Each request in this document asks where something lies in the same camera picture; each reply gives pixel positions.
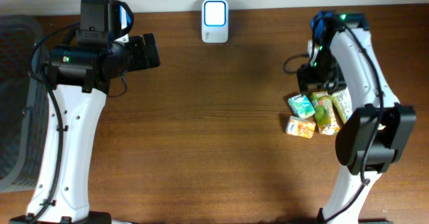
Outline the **green tea drink carton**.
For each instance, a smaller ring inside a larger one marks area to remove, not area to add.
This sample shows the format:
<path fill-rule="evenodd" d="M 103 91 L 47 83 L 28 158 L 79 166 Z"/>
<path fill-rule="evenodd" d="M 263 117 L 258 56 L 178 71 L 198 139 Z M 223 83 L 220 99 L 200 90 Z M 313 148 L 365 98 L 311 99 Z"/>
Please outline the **green tea drink carton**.
<path fill-rule="evenodd" d="M 336 121 L 333 103 L 325 91 L 314 92 L 310 96 L 310 101 L 314 107 L 314 119 L 319 132 L 324 135 L 334 135 L 339 132 L 340 127 Z"/>

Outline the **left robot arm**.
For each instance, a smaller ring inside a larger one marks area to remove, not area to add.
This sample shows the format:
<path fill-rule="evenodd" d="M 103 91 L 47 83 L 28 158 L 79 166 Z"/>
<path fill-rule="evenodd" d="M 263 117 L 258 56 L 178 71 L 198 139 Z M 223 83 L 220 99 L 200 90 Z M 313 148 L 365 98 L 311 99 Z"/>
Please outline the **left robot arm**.
<path fill-rule="evenodd" d="M 33 191 L 12 223 L 113 222 L 88 199 L 99 117 L 112 79 L 160 65 L 153 34 L 130 36 L 134 21 L 123 1 L 81 0 L 80 20 L 62 29 L 60 45 L 48 50 L 36 38 L 20 139 L 1 148 L 1 190 Z"/>

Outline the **orange tissue pack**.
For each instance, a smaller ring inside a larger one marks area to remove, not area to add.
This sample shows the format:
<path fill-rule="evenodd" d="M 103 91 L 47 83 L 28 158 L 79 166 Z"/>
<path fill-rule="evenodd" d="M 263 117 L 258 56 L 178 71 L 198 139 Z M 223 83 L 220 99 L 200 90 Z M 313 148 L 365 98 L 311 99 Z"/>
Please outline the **orange tissue pack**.
<path fill-rule="evenodd" d="M 286 126 L 286 133 L 289 135 L 311 139 L 314 135 L 315 129 L 315 122 L 290 116 Z"/>

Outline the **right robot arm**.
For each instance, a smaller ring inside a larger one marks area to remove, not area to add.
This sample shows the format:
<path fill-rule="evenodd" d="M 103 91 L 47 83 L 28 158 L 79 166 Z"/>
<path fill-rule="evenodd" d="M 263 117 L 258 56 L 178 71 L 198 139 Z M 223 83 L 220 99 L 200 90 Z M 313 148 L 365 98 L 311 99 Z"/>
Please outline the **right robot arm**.
<path fill-rule="evenodd" d="M 369 191 L 400 160 L 416 123 L 412 106 L 390 89 L 362 13 L 320 11 L 312 18 L 309 61 L 296 71 L 301 93 L 310 85 L 332 94 L 348 89 L 352 115 L 335 139 L 341 164 L 317 223 L 358 223 Z"/>

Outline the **yellow snack bag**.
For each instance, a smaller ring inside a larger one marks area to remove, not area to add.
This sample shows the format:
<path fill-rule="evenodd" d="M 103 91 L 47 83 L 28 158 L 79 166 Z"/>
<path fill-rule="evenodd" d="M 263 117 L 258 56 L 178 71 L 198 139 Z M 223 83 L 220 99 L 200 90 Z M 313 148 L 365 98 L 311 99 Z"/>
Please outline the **yellow snack bag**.
<path fill-rule="evenodd" d="M 346 123 L 353 114 L 351 96 L 348 88 L 337 91 L 331 95 L 331 100 L 343 123 Z"/>

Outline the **teal tissue pack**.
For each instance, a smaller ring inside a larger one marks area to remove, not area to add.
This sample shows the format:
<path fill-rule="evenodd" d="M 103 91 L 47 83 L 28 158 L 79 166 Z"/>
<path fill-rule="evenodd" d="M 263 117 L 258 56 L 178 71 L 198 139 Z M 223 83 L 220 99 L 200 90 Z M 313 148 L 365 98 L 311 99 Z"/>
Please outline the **teal tissue pack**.
<path fill-rule="evenodd" d="M 296 95 L 289 98 L 288 104 L 296 117 L 307 119 L 315 114 L 312 103 L 305 95 Z"/>

